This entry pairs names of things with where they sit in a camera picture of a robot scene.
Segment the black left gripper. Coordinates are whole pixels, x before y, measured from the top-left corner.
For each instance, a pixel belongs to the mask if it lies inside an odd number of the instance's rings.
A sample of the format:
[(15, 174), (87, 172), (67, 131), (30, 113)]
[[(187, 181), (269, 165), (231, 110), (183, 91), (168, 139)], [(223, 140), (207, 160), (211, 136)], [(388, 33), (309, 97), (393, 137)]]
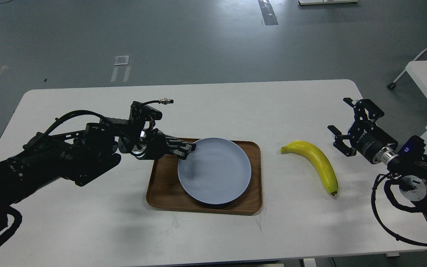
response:
[(155, 160), (169, 154), (185, 160), (195, 149), (195, 143), (178, 138), (166, 138), (159, 129), (146, 129), (141, 132), (139, 143), (134, 147), (134, 156), (140, 160)]

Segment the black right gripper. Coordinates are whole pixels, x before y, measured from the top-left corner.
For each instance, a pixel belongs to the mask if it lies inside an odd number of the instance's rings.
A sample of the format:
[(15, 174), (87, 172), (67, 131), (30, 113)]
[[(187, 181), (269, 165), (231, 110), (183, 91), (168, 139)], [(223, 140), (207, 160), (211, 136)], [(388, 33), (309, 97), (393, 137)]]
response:
[[(333, 146), (347, 157), (355, 156), (358, 151), (369, 163), (378, 164), (377, 154), (384, 147), (395, 150), (398, 142), (376, 125), (376, 120), (385, 113), (370, 99), (352, 100), (343, 98), (354, 110), (354, 123), (348, 131), (348, 135), (334, 125), (327, 129), (334, 135)], [(351, 146), (347, 146), (344, 140), (349, 140)]]

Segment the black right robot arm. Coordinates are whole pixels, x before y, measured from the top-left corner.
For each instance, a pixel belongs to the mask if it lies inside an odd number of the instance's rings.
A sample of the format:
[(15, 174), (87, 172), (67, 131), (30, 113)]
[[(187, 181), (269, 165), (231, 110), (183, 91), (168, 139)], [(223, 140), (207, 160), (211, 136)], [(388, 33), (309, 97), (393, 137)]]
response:
[(381, 227), (396, 240), (427, 247), (427, 243), (404, 238), (387, 228), (378, 216), (375, 205), (378, 184), (386, 179), (383, 188), (395, 208), (409, 213), (422, 213), (427, 219), (427, 156), (424, 140), (414, 135), (396, 151), (398, 142), (376, 124), (384, 112), (373, 101), (344, 98), (344, 102), (353, 108), (354, 122), (345, 135), (335, 126), (328, 126), (334, 134), (334, 147), (347, 157), (360, 153), (371, 164), (386, 165), (388, 174), (380, 174), (374, 181), (371, 196), (373, 214)]

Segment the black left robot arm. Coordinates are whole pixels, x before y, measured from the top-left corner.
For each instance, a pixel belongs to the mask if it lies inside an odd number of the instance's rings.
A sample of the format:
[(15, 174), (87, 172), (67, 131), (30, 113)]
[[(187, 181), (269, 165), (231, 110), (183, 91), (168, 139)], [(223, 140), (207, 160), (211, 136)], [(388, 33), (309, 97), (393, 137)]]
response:
[(166, 154), (187, 159), (196, 145), (155, 128), (162, 112), (152, 103), (168, 105), (173, 100), (134, 101), (128, 119), (71, 111), (56, 118), (45, 132), (38, 132), (21, 153), (1, 161), (0, 247), (22, 223), (21, 213), (12, 205), (56, 179), (85, 186), (117, 166), (122, 154), (140, 160), (161, 159)]

